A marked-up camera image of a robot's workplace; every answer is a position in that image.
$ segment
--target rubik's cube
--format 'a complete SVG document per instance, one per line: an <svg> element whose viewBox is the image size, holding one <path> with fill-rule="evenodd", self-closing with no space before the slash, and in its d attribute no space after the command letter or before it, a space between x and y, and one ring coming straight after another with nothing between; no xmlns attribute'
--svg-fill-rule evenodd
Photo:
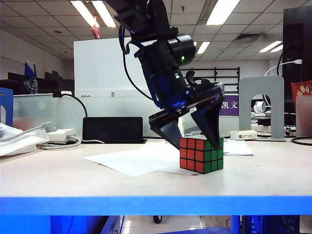
<svg viewBox="0 0 312 234"><path fill-rule="evenodd" d="M180 168L206 174L223 169L223 138L216 150L205 136L180 138Z"/></svg>

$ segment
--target black power bank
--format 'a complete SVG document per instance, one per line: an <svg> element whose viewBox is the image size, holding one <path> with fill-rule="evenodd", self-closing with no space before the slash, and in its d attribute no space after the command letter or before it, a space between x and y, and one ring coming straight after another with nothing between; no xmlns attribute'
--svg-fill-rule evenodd
<svg viewBox="0 0 312 234"><path fill-rule="evenodd" d="M82 123L83 140L105 143L145 143L142 117L85 117Z"/></svg>

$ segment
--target red cube face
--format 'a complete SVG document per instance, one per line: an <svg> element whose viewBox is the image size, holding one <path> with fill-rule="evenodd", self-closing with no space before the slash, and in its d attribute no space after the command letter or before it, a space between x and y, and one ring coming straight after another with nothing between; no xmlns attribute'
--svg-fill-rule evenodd
<svg viewBox="0 0 312 234"><path fill-rule="evenodd" d="M203 151L196 150L196 151L195 151L195 159L196 159L196 161L201 161L201 162L203 162L203 161L204 161L204 152L203 152Z"/></svg>
<svg viewBox="0 0 312 234"><path fill-rule="evenodd" d="M180 158L180 168L187 169L186 159Z"/></svg>
<svg viewBox="0 0 312 234"><path fill-rule="evenodd" d="M195 161L187 160L187 169L195 171Z"/></svg>
<svg viewBox="0 0 312 234"><path fill-rule="evenodd" d="M187 158L195 160L195 150L187 149Z"/></svg>
<svg viewBox="0 0 312 234"><path fill-rule="evenodd" d="M180 138L180 147L187 148L187 139L186 138Z"/></svg>
<svg viewBox="0 0 312 234"><path fill-rule="evenodd" d="M186 158L186 149L180 148L180 157Z"/></svg>
<svg viewBox="0 0 312 234"><path fill-rule="evenodd" d="M204 173L204 163L196 162L196 171L199 173Z"/></svg>
<svg viewBox="0 0 312 234"><path fill-rule="evenodd" d="M195 139L188 138L187 139L187 148L195 149Z"/></svg>
<svg viewBox="0 0 312 234"><path fill-rule="evenodd" d="M205 141L197 139L196 140L196 149L197 150L204 150L204 147L205 147Z"/></svg>

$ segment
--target purple sign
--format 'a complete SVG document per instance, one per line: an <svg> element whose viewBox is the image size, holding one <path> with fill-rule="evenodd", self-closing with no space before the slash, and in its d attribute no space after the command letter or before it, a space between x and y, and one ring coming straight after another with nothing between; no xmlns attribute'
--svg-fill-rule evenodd
<svg viewBox="0 0 312 234"><path fill-rule="evenodd" d="M238 95L226 95L221 106L220 116L238 116Z"/></svg>

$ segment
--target wheel caster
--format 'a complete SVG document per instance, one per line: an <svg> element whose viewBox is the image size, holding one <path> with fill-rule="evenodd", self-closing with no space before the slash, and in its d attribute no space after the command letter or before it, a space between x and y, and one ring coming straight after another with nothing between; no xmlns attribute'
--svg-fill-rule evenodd
<svg viewBox="0 0 312 234"><path fill-rule="evenodd" d="M153 220L155 223L159 224L162 221L162 216L161 215L154 215Z"/></svg>

